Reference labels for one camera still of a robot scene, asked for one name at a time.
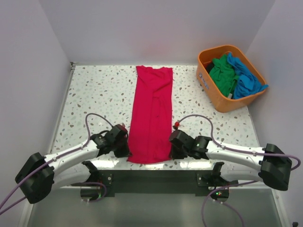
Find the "red t-shirt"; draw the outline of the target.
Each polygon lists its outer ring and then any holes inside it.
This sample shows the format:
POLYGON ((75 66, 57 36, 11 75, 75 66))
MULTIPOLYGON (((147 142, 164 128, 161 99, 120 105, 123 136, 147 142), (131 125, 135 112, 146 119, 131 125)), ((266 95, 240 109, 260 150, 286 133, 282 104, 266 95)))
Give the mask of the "red t-shirt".
POLYGON ((155 164, 170 159, 172 68, 137 66, 128 146, 129 162, 155 164))

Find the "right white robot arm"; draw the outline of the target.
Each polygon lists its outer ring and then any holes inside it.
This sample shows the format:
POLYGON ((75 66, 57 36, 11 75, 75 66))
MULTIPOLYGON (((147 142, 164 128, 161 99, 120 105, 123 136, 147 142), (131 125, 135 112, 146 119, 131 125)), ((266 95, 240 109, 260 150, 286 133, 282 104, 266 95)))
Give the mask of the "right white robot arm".
POLYGON ((192 138, 181 130, 169 137, 172 159, 192 157, 215 160, 211 181, 217 186, 225 182, 256 181, 287 191, 292 168, 291 159, 274 144, 262 147, 243 147, 217 142, 211 137, 192 138))

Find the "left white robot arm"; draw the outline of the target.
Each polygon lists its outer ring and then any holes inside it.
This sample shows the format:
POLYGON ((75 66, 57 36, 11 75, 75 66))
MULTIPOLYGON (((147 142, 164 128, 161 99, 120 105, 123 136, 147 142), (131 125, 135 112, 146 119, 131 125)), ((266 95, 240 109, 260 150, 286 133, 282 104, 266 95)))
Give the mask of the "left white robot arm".
POLYGON ((98 169, 91 160, 110 152, 118 158, 129 156, 127 138, 127 129, 117 124, 65 151, 45 156, 34 153, 22 166, 15 181, 31 204, 43 200, 52 189, 82 182, 94 185, 98 181, 98 169))

